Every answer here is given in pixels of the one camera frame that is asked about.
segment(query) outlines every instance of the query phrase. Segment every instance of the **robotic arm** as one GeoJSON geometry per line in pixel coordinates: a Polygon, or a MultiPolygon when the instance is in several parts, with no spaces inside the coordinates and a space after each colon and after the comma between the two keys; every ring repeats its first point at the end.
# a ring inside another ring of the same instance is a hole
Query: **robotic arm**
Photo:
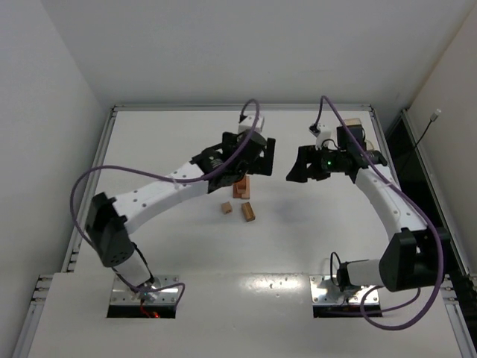
{"type": "MultiPolygon", "coordinates": [[[[348,129],[366,150],[362,126],[351,125],[348,129]]],[[[310,131],[317,137],[316,145],[299,147],[297,161],[286,180],[305,183],[308,179],[324,180],[333,172],[343,172],[370,200],[389,239],[389,245],[381,259],[352,261],[340,265],[337,272],[340,290],[375,285],[396,292],[434,286],[437,279],[437,254],[431,240],[432,233],[424,219],[368,168],[367,161],[342,127],[337,128],[336,149],[326,147],[326,139],[330,138],[331,133],[326,126],[311,126],[310,131]]],[[[376,168],[394,183],[382,154],[379,151],[366,153],[376,168]]],[[[446,250],[450,245],[450,238],[443,230],[439,234],[446,250]]]]}
{"type": "Polygon", "coordinates": [[[154,278],[145,258],[130,240],[132,233],[167,209],[190,198],[231,186],[246,174],[271,175],[275,139],[265,139],[260,134],[264,124],[264,119],[260,117],[249,142],[222,173],[208,181],[176,181],[200,178],[214,171],[241,145],[252,124],[252,117],[241,118],[238,134],[223,133],[221,143],[205,148],[172,172],[169,175],[171,183],[154,181],[112,198],[104,192],[97,194],[89,208],[86,232],[103,266],[113,268],[131,285],[153,284],[154,278]]]}

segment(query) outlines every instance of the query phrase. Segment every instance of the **wooden block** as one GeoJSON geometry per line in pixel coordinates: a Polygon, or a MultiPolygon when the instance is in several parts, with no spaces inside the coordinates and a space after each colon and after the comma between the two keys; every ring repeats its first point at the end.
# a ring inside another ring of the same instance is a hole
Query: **wooden block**
{"type": "Polygon", "coordinates": [[[248,176],[245,175],[240,181],[236,183],[238,194],[245,194],[245,191],[247,190],[247,178],[248,176]]]}
{"type": "Polygon", "coordinates": [[[251,222],[255,220],[255,214],[253,213],[252,206],[249,202],[241,205],[241,211],[244,213],[246,222],[251,222]]]}
{"type": "Polygon", "coordinates": [[[233,198],[234,199],[241,199],[241,194],[237,191],[237,184],[236,183],[234,183],[232,185],[232,188],[233,188],[233,195],[232,195],[233,198]]]}
{"type": "Polygon", "coordinates": [[[345,119],[344,123],[346,123],[346,125],[361,125],[361,120],[359,118],[350,118],[345,119]]]}
{"type": "Polygon", "coordinates": [[[224,214],[228,214],[232,212],[232,205],[230,204],[229,201],[227,203],[223,203],[221,205],[221,208],[222,208],[222,213],[224,214]]]}
{"type": "Polygon", "coordinates": [[[245,192],[241,195],[242,199],[250,199],[250,177],[246,177],[245,192]]]}

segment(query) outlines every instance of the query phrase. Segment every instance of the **purple cable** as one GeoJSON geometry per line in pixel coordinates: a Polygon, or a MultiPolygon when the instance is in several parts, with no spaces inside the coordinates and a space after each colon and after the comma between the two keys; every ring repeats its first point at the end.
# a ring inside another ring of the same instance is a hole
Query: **purple cable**
{"type": "MultiPolygon", "coordinates": [[[[375,289],[381,289],[382,287],[381,286],[376,286],[376,287],[373,287],[372,289],[370,289],[368,292],[366,292],[366,294],[364,295],[364,297],[367,297],[367,295],[374,291],[375,289]]],[[[419,298],[420,296],[420,288],[417,289],[417,292],[416,292],[416,295],[409,301],[405,302],[404,304],[400,304],[398,306],[395,306],[395,307],[390,307],[390,308],[384,308],[383,310],[376,310],[376,311],[370,311],[370,313],[386,313],[386,312],[391,312],[391,311],[395,311],[395,310],[399,310],[403,307],[406,307],[406,306],[409,306],[410,304],[413,304],[415,301],[417,301],[417,299],[419,298]]],[[[336,311],[336,312],[333,312],[333,311],[330,311],[328,312],[330,315],[343,315],[343,316],[346,316],[346,317],[362,317],[363,315],[361,314],[361,312],[339,312],[339,311],[336,311]]]]}
{"type": "MultiPolygon", "coordinates": [[[[81,227],[80,223],[78,222],[78,218],[76,217],[76,213],[75,213],[75,193],[76,193],[76,190],[78,189],[78,186],[80,185],[81,181],[84,179],[84,178],[87,178],[89,177],[89,175],[93,172],[96,172],[96,171],[99,171],[99,170],[103,170],[103,169],[115,169],[115,170],[120,170],[120,171],[123,171],[123,172],[129,172],[129,173],[133,173],[133,174],[138,174],[138,175],[143,175],[145,177],[150,177],[150,178],[153,178],[153,179],[156,179],[156,180],[162,180],[162,181],[167,181],[169,183],[197,183],[198,181],[202,181],[202,180],[210,180],[210,179],[213,179],[215,178],[217,175],[219,175],[220,173],[222,173],[226,167],[228,167],[229,164],[231,164],[231,162],[234,161],[234,159],[237,158],[237,156],[244,150],[245,146],[248,144],[248,142],[250,141],[250,138],[252,137],[253,135],[253,132],[255,131],[255,127],[259,121],[259,115],[260,115],[260,103],[252,98],[252,99],[249,99],[245,104],[244,106],[242,107],[241,111],[240,111],[240,114],[243,115],[244,114],[244,111],[247,109],[247,107],[251,104],[251,103],[254,103],[255,104],[255,119],[253,120],[253,124],[252,124],[252,127],[250,128],[249,132],[247,133],[247,135],[245,136],[244,140],[242,141],[242,143],[238,146],[238,148],[236,149],[236,151],[233,152],[233,154],[229,157],[229,159],[227,159],[225,162],[223,162],[219,167],[217,167],[215,170],[211,171],[209,174],[206,174],[206,175],[202,175],[201,177],[199,178],[188,178],[188,179],[174,179],[172,180],[170,177],[165,177],[165,176],[162,176],[162,175],[157,175],[157,174],[154,174],[154,173],[149,173],[149,172],[144,172],[142,170],[137,170],[137,169],[132,169],[132,168],[127,168],[125,166],[96,166],[96,167],[93,167],[91,169],[88,169],[86,170],[82,175],[80,175],[80,177],[75,181],[75,184],[73,184],[73,187],[72,187],[72,191],[71,191],[71,194],[69,196],[69,212],[72,216],[72,220],[73,220],[73,225],[76,227],[76,230],[78,230],[78,233],[80,234],[80,236],[84,239],[84,241],[88,242],[88,244],[91,246],[91,247],[95,247],[93,242],[89,239],[89,237],[84,233],[83,231],[83,228],[81,227]]],[[[179,303],[180,299],[182,298],[182,295],[183,295],[183,292],[184,290],[186,289],[186,285],[184,283],[175,283],[174,285],[170,285],[170,286],[166,286],[166,287],[162,287],[162,288],[158,288],[158,289],[143,289],[143,288],[140,288],[140,287],[136,287],[130,283],[128,283],[120,274],[117,274],[117,276],[119,277],[119,279],[126,285],[128,286],[129,288],[131,288],[132,290],[135,290],[137,292],[144,292],[144,293],[148,293],[148,292],[159,292],[159,291],[162,291],[164,289],[168,289],[168,288],[171,288],[171,287],[177,287],[177,286],[182,286],[183,289],[181,290],[180,292],[180,295],[179,295],[179,298],[177,299],[177,302],[176,302],[176,306],[177,304],[179,303]]]]}
{"type": "Polygon", "coordinates": [[[371,162],[370,158],[368,157],[368,155],[366,154],[366,152],[364,151],[364,149],[359,145],[358,141],[356,140],[356,138],[353,136],[353,134],[351,133],[351,131],[348,129],[348,127],[346,126],[346,123],[344,122],[344,120],[341,118],[340,116],[340,113],[338,112],[338,109],[336,108],[336,106],[331,102],[331,100],[326,97],[325,95],[322,95],[321,96],[321,99],[320,99],[320,112],[318,114],[318,117],[316,119],[316,122],[315,124],[318,123],[318,121],[320,120],[320,115],[321,115],[321,111],[322,111],[322,108],[323,108],[323,100],[326,101],[328,103],[328,105],[330,106],[331,110],[333,111],[333,113],[336,115],[336,117],[338,118],[338,121],[341,123],[341,125],[343,126],[343,129],[346,131],[348,137],[351,139],[351,141],[353,142],[353,144],[356,146],[356,148],[359,150],[359,153],[363,156],[363,158],[367,161],[368,165],[374,170],[374,172],[376,173],[376,175],[378,175],[378,177],[385,183],[387,184],[390,188],[392,188],[393,191],[395,191],[396,194],[398,194],[401,198],[403,198],[405,201],[407,201],[409,203],[409,205],[411,205],[414,210],[416,210],[416,212],[421,215],[424,219],[424,221],[426,222],[427,224],[427,227],[429,228],[429,230],[432,232],[432,235],[434,237],[434,240],[435,240],[435,244],[437,246],[437,279],[436,279],[436,282],[435,282],[435,285],[434,285],[434,288],[432,289],[432,292],[431,292],[431,295],[429,296],[429,299],[427,300],[426,304],[424,305],[424,307],[421,309],[421,311],[419,311],[415,317],[413,317],[412,319],[410,319],[409,321],[407,321],[406,323],[403,323],[403,324],[400,324],[400,325],[397,325],[397,326],[387,326],[387,325],[383,325],[383,324],[379,324],[379,323],[376,323],[375,321],[371,320],[371,318],[366,314],[366,311],[364,310],[364,300],[366,299],[367,295],[364,295],[362,300],[361,300],[361,305],[359,307],[359,310],[361,312],[361,315],[363,316],[363,318],[368,321],[370,324],[372,324],[374,327],[378,327],[378,328],[381,328],[382,330],[404,330],[406,328],[409,328],[411,326],[413,326],[414,324],[416,324],[422,317],[424,317],[424,315],[431,309],[432,307],[432,304],[434,303],[437,295],[439,294],[439,287],[440,287],[440,283],[442,282],[442,279],[443,279],[443,273],[444,273],[444,258],[443,258],[443,249],[442,249],[442,243],[440,242],[440,238],[439,238],[439,234],[437,233],[437,230],[435,228],[435,226],[432,224],[431,220],[428,218],[428,216],[416,205],[416,203],[414,203],[404,192],[402,192],[398,187],[394,186],[383,174],[381,174],[381,172],[376,168],[376,166],[371,162]]]}

